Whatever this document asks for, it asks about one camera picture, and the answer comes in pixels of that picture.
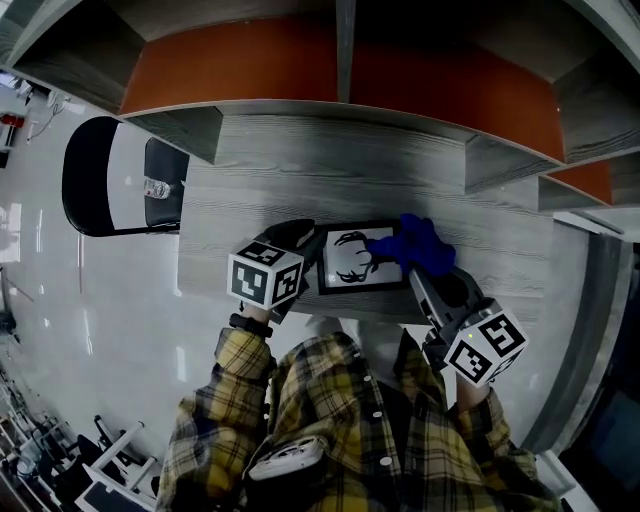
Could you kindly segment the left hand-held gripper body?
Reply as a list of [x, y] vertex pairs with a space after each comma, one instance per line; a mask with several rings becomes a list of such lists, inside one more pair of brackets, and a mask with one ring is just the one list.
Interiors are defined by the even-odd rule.
[[272, 225], [244, 239], [228, 257], [227, 293], [270, 312], [280, 323], [309, 289], [306, 274], [326, 244], [326, 231], [312, 219]]

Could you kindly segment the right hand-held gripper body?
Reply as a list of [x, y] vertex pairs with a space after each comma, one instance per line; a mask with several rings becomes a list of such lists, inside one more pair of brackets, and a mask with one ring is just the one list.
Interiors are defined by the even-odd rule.
[[462, 269], [455, 267], [440, 277], [414, 269], [409, 282], [432, 325], [422, 352], [435, 370], [450, 367], [468, 383], [481, 387], [509, 368], [527, 348], [529, 337], [513, 312], [484, 295]]

